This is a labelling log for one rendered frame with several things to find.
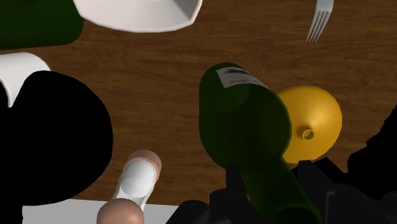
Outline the black rounded object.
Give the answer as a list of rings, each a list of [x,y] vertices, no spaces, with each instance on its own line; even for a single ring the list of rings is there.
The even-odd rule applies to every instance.
[[[22,224],[24,206],[81,193],[102,175],[112,150],[109,113],[85,84],[32,73],[12,106],[0,103],[0,224]]]

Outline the dark green rounded object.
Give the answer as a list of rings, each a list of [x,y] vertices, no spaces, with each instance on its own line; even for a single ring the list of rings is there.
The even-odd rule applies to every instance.
[[[83,23],[73,0],[0,0],[0,50],[67,45]]]

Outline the white cup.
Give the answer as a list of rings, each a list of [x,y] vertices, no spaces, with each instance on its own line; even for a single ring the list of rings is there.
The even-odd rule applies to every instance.
[[[36,71],[50,71],[50,67],[40,57],[27,53],[0,55],[0,82],[5,88],[8,107],[11,107],[25,79]]]

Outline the silver fork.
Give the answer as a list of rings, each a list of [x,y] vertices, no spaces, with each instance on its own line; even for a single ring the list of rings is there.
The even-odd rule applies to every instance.
[[[316,9],[306,42],[316,43],[323,33],[333,10],[334,0],[316,0]]]

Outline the white bowl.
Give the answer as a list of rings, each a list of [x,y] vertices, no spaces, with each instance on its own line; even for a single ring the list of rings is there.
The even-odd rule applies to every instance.
[[[192,25],[203,0],[73,0],[84,19],[134,33],[176,31]]]

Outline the white bottle with pink cap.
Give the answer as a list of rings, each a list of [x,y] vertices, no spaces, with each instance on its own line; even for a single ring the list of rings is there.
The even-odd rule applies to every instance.
[[[162,170],[150,150],[133,152],[119,177],[112,199],[97,213],[96,224],[144,224],[144,207]]]

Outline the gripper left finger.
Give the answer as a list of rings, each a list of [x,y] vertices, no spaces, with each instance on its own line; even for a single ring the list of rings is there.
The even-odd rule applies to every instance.
[[[181,203],[167,224],[265,224],[247,197],[240,169],[226,166],[226,187],[209,195],[209,203],[187,200]]]

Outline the yellow funnel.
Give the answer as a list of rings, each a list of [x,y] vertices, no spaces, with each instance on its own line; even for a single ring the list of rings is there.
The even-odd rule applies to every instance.
[[[291,121],[291,139],[283,159],[288,164],[316,160],[336,142],[342,112],[329,92],[314,86],[291,87],[278,93]]]

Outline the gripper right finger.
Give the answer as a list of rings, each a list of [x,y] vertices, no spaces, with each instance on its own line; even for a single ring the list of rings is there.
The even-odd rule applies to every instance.
[[[397,224],[397,192],[382,200],[365,195],[345,182],[343,173],[331,160],[302,160],[292,169],[323,224]]]

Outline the green bottle with white label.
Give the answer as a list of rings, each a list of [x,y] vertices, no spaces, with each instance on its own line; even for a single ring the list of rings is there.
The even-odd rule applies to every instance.
[[[202,145],[221,167],[237,164],[253,207],[274,224],[323,224],[282,156],[291,122],[281,99],[237,64],[210,67],[199,86]]]

